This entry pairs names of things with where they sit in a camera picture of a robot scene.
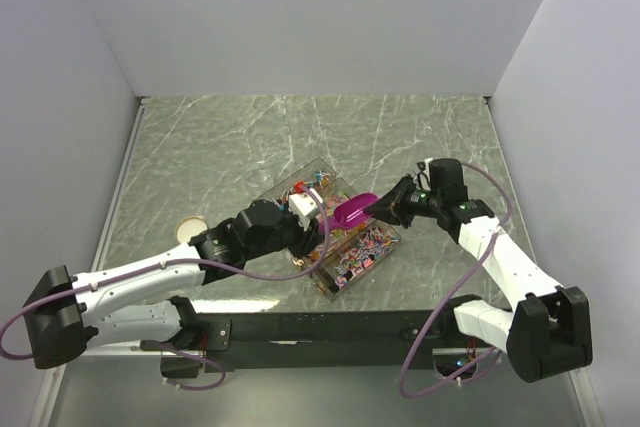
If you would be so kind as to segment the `magenta plastic scoop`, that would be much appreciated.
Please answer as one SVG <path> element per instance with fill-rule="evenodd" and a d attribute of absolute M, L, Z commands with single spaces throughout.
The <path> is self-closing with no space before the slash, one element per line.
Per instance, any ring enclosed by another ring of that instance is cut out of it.
<path fill-rule="evenodd" d="M 379 200 L 374 193 L 357 194 L 339 204 L 333 211 L 333 229 L 351 230 L 370 218 L 365 209 Z"/>

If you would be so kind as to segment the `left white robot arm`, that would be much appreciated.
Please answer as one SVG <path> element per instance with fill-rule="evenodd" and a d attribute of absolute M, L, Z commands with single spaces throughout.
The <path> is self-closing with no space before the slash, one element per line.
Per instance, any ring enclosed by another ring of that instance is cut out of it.
<path fill-rule="evenodd" d="M 314 193 L 293 194 L 286 207 L 255 200 L 236 216 L 141 261 L 75 275 L 66 266 L 51 268 L 23 306 L 31 347 L 25 357 L 45 370 L 107 344 L 144 340 L 189 348 L 203 329 L 190 301 L 144 301 L 247 276 L 248 262 L 272 253 L 304 256 L 326 248 L 328 229 L 325 202 Z"/>

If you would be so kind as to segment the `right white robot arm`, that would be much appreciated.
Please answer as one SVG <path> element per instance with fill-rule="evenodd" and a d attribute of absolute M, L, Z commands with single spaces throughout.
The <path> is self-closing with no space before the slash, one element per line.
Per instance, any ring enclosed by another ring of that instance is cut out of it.
<path fill-rule="evenodd" d="M 464 180 L 466 163 L 452 158 L 420 164 L 365 213 L 390 225 L 409 228 L 417 217 L 431 218 L 475 259 L 509 303 L 508 309 L 456 294 L 465 274 L 432 310 L 416 334 L 401 370 L 406 372 L 431 331 L 452 346 L 478 339 L 506 355 L 515 373 L 532 383 L 589 366 L 593 344 L 589 300 L 578 287 L 565 287 L 545 273 L 509 236 L 507 216 L 497 217 L 472 199 Z"/>

